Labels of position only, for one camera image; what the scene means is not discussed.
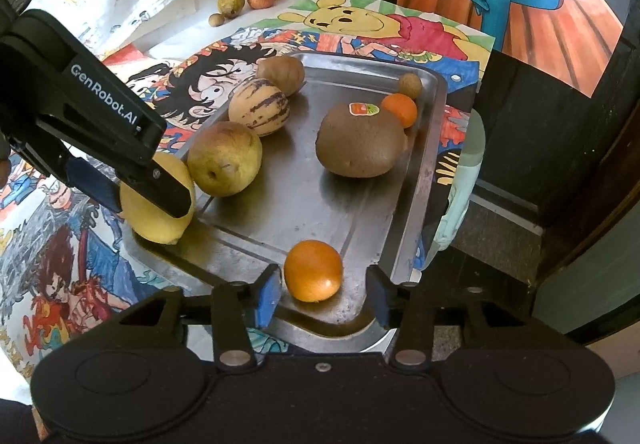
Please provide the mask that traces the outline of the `person's left hand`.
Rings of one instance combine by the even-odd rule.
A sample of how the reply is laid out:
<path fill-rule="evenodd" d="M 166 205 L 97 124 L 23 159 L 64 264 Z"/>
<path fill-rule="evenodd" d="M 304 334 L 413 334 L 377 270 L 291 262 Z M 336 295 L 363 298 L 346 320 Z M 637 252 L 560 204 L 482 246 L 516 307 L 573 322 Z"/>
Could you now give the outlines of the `person's left hand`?
<path fill-rule="evenodd" d="M 6 186 L 12 170 L 10 152 L 11 149 L 6 138 L 0 134 L 0 187 Z"/>

